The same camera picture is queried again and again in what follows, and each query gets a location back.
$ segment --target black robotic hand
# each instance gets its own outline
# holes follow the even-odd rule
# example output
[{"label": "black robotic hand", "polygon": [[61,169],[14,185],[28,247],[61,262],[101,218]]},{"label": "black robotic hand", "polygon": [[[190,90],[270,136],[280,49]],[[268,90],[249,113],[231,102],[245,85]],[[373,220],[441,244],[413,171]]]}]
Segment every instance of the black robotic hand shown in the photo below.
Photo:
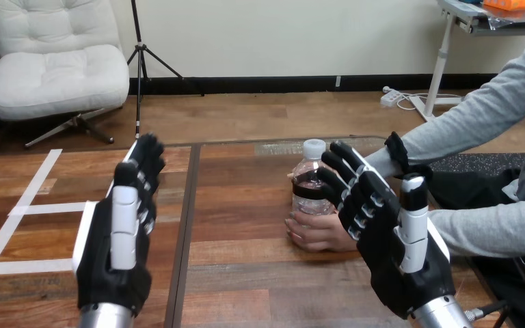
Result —
[{"label": "black robotic hand", "polygon": [[449,261],[429,235],[421,270],[401,270],[405,246],[394,233],[401,203],[379,173],[342,141],[332,143],[321,159],[339,173],[319,168],[317,174],[326,183],[322,191],[339,210],[343,228],[358,242],[380,301],[406,319],[430,300],[454,295]]},{"label": "black robotic hand", "polygon": [[[159,185],[159,173],[165,163],[163,145],[153,135],[144,135],[131,148],[124,162],[116,166],[113,186],[108,196],[95,208],[83,255],[77,267],[78,308],[99,303],[112,303],[131,309],[137,316],[150,293],[152,278],[146,268],[149,234],[156,219],[152,197]],[[137,224],[135,265],[129,270],[113,269],[111,235],[113,190],[116,187],[137,189]]]}]

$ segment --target chair base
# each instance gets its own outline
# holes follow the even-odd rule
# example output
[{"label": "chair base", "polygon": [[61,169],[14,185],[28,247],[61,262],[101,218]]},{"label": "chair base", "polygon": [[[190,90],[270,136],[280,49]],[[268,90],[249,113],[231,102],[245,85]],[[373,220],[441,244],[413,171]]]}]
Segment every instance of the chair base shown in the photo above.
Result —
[{"label": "chair base", "polygon": [[90,111],[90,112],[87,112],[87,113],[80,113],[72,118],[70,118],[69,120],[67,120],[66,122],[64,122],[63,124],[59,125],[58,127],[54,128],[53,130],[45,133],[44,135],[40,136],[39,138],[33,140],[33,141],[30,141],[28,143],[25,144],[25,148],[30,148],[32,147],[33,145],[35,145],[36,143],[38,143],[39,141],[43,141],[53,135],[56,135],[64,130],[67,130],[68,128],[78,128],[79,130],[82,130],[84,131],[85,133],[87,133],[88,135],[91,135],[92,137],[96,138],[96,139],[99,139],[103,142],[105,142],[106,144],[113,144],[113,137],[110,137],[108,135],[106,135],[104,132],[102,132],[102,130],[100,130],[99,128],[97,128],[95,125],[93,125],[92,123],[90,123],[88,120],[90,118],[95,118],[96,116],[99,116],[99,115],[102,115],[104,113],[107,113],[108,111],[113,111],[114,109],[119,109],[121,107],[118,107],[118,108],[103,108],[103,109],[98,109],[98,110],[95,110],[95,111]]}]

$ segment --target dark pants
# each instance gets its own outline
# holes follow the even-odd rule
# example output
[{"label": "dark pants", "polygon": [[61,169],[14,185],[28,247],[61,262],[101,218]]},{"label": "dark pants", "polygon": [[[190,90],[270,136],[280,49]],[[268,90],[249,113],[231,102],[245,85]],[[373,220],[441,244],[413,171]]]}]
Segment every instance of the dark pants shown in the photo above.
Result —
[{"label": "dark pants", "polygon": [[[509,204],[502,188],[516,179],[518,169],[506,170],[495,177],[477,173],[434,172],[429,189],[445,209],[466,209]],[[516,328],[525,328],[525,281],[512,259],[473,258],[492,292],[511,306],[510,318]]]}]

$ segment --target plastic water bottle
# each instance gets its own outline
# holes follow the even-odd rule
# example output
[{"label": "plastic water bottle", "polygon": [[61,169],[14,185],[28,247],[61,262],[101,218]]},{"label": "plastic water bottle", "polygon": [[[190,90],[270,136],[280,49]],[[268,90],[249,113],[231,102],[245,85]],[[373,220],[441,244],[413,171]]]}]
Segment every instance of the plastic water bottle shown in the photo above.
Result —
[{"label": "plastic water bottle", "polygon": [[311,215],[328,215],[335,208],[321,194],[321,182],[317,178],[317,169],[325,167],[321,155],[325,152],[323,140],[310,139],[303,143],[304,159],[293,171],[293,211]]}]

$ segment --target white bottle cap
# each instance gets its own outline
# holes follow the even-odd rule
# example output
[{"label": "white bottle cap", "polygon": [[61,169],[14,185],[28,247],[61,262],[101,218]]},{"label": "white bottle cap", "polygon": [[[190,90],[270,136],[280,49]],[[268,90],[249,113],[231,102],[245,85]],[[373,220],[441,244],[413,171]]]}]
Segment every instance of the white bottle cap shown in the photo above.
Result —
[{"label": "white bottle cap", "polygon": [[309,139],[303,142],[303,156],[306,159],[321,159],[327,149],[327,144],[320,139]]}]

